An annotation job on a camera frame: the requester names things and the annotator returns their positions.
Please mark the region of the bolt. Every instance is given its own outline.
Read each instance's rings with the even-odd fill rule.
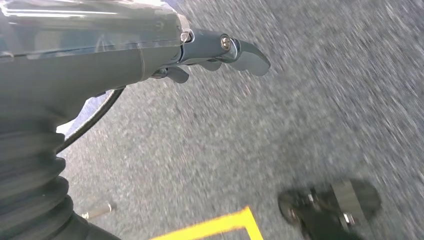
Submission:
[[[221,36],[221,47],[224,50],[229,50],[231,47],[231,40],[230,37],[228,35],[222,35]]]

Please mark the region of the screw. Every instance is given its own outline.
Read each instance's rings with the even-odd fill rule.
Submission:
[[[222,35],[221,36],[221,47],[224,49],[224,50],[229,50],[230,49],[230,47],[231,47],[231,40],[230,40],[230,37],[228,36],[228,35]]]
[[[106,202],[106,204],[103,204],[99,208],[81,214],[81,217],[87,220],[93,219],[103,214],[112,212],[114,209],[116,209],[116,207],[117,205],[114,202]]]

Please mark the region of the black cable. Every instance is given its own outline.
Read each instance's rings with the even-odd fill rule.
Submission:
[[[65,140],[65,142],[59,146],[59,148],[57,148],[56,154],[59,154],[65,150],[82,135],[84,135],[88,130],[90,130],[111,109],[123,91],[124,88],[113,90],[106,101],[99,107],[99,109],[82,126],[80,126],[73,134],[71,134]]]

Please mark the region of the yellow painted marking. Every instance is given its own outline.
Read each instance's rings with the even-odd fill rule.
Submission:
[[[247,206],[243,210],[183,228],[151,240],[197,240],[245,228],[251,240],[264,240]]]

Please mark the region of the yellow line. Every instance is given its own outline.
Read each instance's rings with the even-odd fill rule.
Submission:
[[[246,228],[251,240],[263,240],[250,208],[217,217],[151,240],[197,240],[212,235]]]
[[[264,240],[261,235],[261,231],[259,231],[259,227],[256,224],[255,218],[249,207],[246,207],[243,211],[243,221],[244,227],[249,234],[251,240]]]

